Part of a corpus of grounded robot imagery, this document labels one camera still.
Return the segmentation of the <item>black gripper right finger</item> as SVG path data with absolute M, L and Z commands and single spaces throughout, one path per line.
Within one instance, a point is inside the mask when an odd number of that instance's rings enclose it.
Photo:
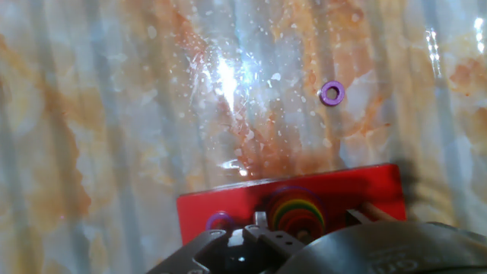
M 345 225 L 346 226 L 354 226 L 354 225 L 363 225 L 368 223 L 368 217 L 362 214 L 357 209 L 348 209 L 345 212 Z

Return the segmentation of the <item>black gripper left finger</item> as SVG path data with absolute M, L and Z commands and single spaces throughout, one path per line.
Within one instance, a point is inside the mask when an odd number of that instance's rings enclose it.
M 266 213 L 256 212 L 252 225 L 202 232 L 148 274 L 275 273 L 303 248 L 290 234 L 270 231 Z

